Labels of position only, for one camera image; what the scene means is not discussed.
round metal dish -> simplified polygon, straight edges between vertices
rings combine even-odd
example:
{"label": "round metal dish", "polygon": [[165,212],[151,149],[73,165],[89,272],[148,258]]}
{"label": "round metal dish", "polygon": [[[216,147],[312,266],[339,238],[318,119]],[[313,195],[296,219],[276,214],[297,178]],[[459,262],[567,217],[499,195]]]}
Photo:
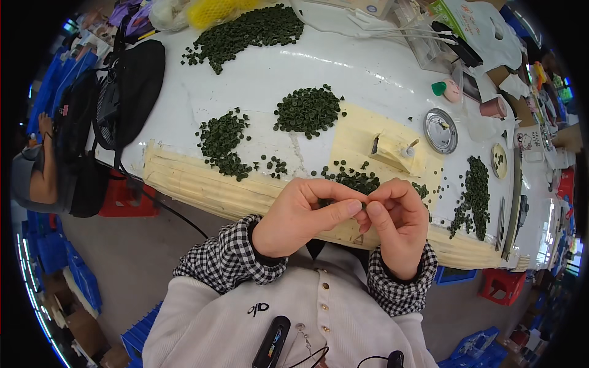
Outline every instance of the round metal dish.
{"label": "round metal dish", "polygon": [[507,155],[499,143],[496,143],[491,149],[491,162],[495,176],[504,179],[507,176]]}
{"label": "round metal dish", "polygon": [[458,131],[448,113],[439,108],[433,108],[425,114],[423,119],[425,138],[432,148],[441,154],[448,155],[458,145]]}

white sweater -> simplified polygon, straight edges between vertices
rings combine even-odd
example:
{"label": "white sweater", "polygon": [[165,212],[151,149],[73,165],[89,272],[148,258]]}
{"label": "white sweater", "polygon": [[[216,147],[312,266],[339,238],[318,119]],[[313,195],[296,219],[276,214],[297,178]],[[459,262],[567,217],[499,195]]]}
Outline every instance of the white sweater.
{"label": "white sweater", "polygon": [[[338,256],[340,266],[353,262]],[[313,352],[329,346],[329,368],[355,368],[366,357],[388,357],[394,350],[403,352],[406,368],[437,367],[425,347],[421,314],[389,317],[366,292],[361,275],[335,264],[314,270],[291,263],[270,284],[245,281],[224,295],[191,277],[172,279],[143,349],[144,366],[249,368],[273,319],[282,315],[291,328],[277,368],[309,356],[298,323],[305,325]],[[314,363],[309,359],[298,367]],[[386,364],[370,359],[361,368]]]}

checkered sleeve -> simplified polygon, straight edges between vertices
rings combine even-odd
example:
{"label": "checkered sleeve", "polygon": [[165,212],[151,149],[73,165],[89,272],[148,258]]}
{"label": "checkered sleeve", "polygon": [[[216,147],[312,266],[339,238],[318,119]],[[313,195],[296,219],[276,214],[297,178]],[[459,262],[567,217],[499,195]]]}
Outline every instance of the checkered sleeve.
{"label": "checkered sleeve", "polygon": [[275,281],[284,273],[288,258],[267,258],[255,251],[250,236],[261,219],[259,215],[247,215],[235,224],[223,226],[219,236],[195,245],[180,258],[172,275],[197,279],[219,294],[247,280],[253,279],[258,285]]}
{"label": "checkered sleeve", "polygon": [[407,281],[397,279],[382,260],[379,246],[368,263],[369,293],[391,317],[419,312],[425,307],[425,293],[437,268],[438,258],[429,243],[425,243],[415,277]]}

concrete floor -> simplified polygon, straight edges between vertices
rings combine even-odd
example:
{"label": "concrete floor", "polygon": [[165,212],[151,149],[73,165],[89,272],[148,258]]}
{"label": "concrete floor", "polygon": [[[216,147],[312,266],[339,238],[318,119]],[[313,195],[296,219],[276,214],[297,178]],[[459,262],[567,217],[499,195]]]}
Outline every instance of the concrete floor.
{"label": "concrete floor", "polygon": [[[231,221],[169,198],[173,209],[215,236]],[[164,298],[171,272],[202,236],[166,210],[156,218],[74,218],[63,216],[64,232],[94,272],[102,297],[98,322],[111,344]],[[496,326],[509,335],[527,308],[530,284],[510,307],[477,297],[482,273],[470,282],[433,285],[423,310],[423,333],[435,360],[448,358],[459,341]]]}

hand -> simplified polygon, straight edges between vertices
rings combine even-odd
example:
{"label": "hand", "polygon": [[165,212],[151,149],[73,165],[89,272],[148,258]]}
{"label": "hand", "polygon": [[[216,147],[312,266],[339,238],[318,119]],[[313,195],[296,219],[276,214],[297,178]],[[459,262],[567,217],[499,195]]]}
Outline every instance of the hand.
{"label": "hand", "polygon": [[49,136],[53,136],[53,122],[49,115],[45,112],[39,114],[39,132],[41,132],[41,139],[45,139],[45,133],[49,133]]}
{"label": "hand", "polygon": [[[337,202],[319,208],[320,198]],[[294,178],[254,228],[253,246],[266,257],[287,257],[320,232],[331,230],[351,217],[366,232],[370,219],[362,210],[362,202],[367,203],[368,197],[345,185],[325,179]]]}
{"label": "hand", "polygon": [[368,199],[366,211],[380,236],[382,260],[399,279],[412,279],[428,236],[429,214],[419,194],[409,181],[394,178]]}

